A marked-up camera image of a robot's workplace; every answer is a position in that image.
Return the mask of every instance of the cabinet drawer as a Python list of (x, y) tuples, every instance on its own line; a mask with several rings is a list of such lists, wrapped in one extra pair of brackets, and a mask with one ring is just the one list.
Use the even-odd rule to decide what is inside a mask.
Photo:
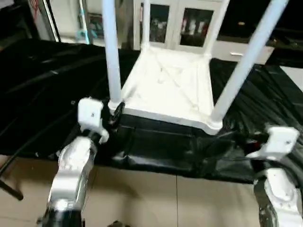
[[(247, 47), (248, 44), (216, 41), (213, 49), (213, 58), (226, 61), (239, 61), (246, 52)], [(255, 63), (264, 65), (273, 51), (273, 47), (263, 47)]]

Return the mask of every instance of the glass cabinet door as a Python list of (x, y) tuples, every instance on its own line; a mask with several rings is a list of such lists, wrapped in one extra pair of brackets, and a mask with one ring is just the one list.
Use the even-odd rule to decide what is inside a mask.
[[(151, 0), (150, 42), (153, 46), (167, 48), (172, 40), (174, 15), (177, 0)], [(143, 34), (143, 0), (135, 0), (134, 10), (134, 49), (139, 50)]]
[[(143, 3), (140, 12), (143, 18)], [(150, 42), (165, 43), (169, 6), (151, 4)], [(142, 42), (143, 20), (140, 20), (140, 40)]]
[(180, 3), (174, 34), (175, 49), (201, 52), (205, 38), (214, 22), (218, 2), (206, 0), (188, 0)]
[(213, 10), (185, 8), (179, 44), (202, 47), (213, 13)]

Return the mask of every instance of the white cabinet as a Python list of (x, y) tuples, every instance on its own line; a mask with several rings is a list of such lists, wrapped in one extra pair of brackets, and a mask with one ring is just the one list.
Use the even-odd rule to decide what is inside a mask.
[[(216, 41), (214, 44), (212, 55), (213, 58), (218, 58), (225, 61), (239, 61), (246, 52), (247, 47), (248, 44)], [(263, 47), (255, 63), (265, 64), (273, 51), (273, 47)]]
[[(151, 45), (202, 53), (207, 33), (214, 27), (222, 0), (150, 0)], [(142, 39), (143, 0), (134, 0), (134, 49), (139, 50)], [(216, 41), (214, 58), (239, 61), (248, 44)], [(256, 63), (265, 64), (273, 47), (265, 46)]]
[[(151, 0), (150, 42), (161, 48), (201, 52), (220, 1)], [(142, 41), (143, 0), (134, 0), (134, 49)]]

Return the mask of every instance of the black stand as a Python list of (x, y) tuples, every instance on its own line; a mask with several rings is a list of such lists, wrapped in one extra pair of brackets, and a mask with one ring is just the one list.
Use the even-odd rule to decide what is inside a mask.
[(15, 197), (17, 200), (23, 200), (24, 196), (21, 192), (16, 191), (15, 189), (9, 187), (6, 183), (0, 180), (0, 188), (6, 191), (11, 196)]

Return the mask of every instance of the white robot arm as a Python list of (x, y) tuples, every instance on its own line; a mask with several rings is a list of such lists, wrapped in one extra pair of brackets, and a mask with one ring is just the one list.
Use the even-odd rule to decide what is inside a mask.
[[(294, 128), (271, 127), (267, 143), (247, 157), (280, 161), (289, 154), (299, 136)], [(262, 227), (302, 227), (298, 209), (298, 191), (294, 182), (281, 168), (264, 169), (254, 182), (254, 194), (259, 204)]]

